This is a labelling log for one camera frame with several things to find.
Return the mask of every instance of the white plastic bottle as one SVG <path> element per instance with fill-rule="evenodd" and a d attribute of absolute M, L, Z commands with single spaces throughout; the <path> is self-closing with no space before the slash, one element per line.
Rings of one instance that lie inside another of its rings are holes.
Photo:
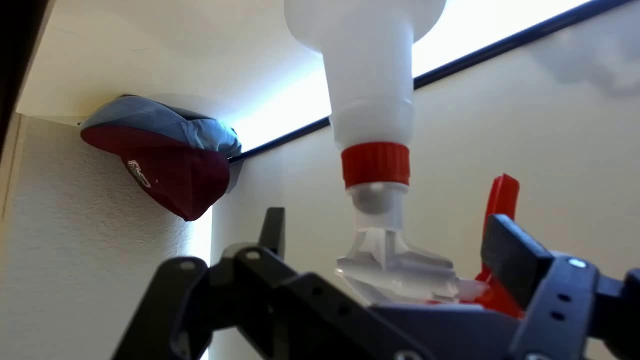
<path fill-rule="evenodd" d="M 406 243 L 412 45 L 445 0 L 285 0 L 293 36 L 323 55 L 334 139 L 356 237 L 337 272 L 371 302 L 456 301 L 481 292 L 452 263 Z"/>

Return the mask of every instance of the black metal bracket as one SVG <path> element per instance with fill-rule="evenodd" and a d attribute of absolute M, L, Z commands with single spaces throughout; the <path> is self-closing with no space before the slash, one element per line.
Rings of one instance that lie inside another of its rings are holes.
<path fill-rule="evenodd" d="M 284 209 L 271 208 L 258 243 L 229 247 L 218 264 L 164 262 L 113 359 L 198 359 L 227 327 L 264 359 L 582 359 L 588 336 L 637 358 L 627 327 L 638 323 L 639 270 L 620 282 L 554 257 L 503 215 L 486 233 L 483 262 L 525 304 L 522 320 L 479 306 L 361 306 L 282 261 Z"/>

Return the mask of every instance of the white wall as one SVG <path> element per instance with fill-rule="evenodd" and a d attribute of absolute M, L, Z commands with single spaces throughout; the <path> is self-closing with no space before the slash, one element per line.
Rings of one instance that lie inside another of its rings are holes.
<path fill-rule="evenodd" d="M 615 277 L 639 266 L 638 15 L 630 3 L 418 90 L 408 237 L 475 275 L 491 181 L 507 172 L 522 184 L 518 223 L 547 247 Z M 333 274 L 352 225 L 330 129 L 244 163 L 214 205 L 212 260 L 255 241 L 269 206 L 287 209 L 286 262 L 349 291 Z M 257 357 L 233 331 L 211 354 Z"/>
<path fill-rule="evenodd" d="M 0 242 L 3 359 L 108 359 L 156 267 L 209 259 L 211 215 L 185 223 L 78 128 L 31 119 Z"/>

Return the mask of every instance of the cap logo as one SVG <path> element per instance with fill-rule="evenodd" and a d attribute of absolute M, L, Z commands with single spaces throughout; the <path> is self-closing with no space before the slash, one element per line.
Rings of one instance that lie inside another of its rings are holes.
<path fill-rule="evenodd" d="M 151 187 L 151 184 L 149 183 L 149 181 L 147 181 L 147 178 L 145 177 L 144 174 L 142 174 L 142 170 L 140 170 L 140 164 L 138 164 L 138 162 L 136 160 L 129 160 L 127 161 L 127 166 L 129 167 L 129 171 L 131 171 L 131 174 L 144 186 L 146 186 L 147 188 Z"/>

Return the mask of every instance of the transparent plastic part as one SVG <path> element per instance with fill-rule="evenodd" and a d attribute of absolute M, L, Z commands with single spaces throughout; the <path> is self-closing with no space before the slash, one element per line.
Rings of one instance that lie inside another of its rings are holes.
<path fill-rule="evenodd" d="M 456 275 L 447 258 L 410 245 L 399 231 L 368 228 L 337 260 L 336 273 L 374 304 L 472 302 L 487 290 L 483 282 Z"/>

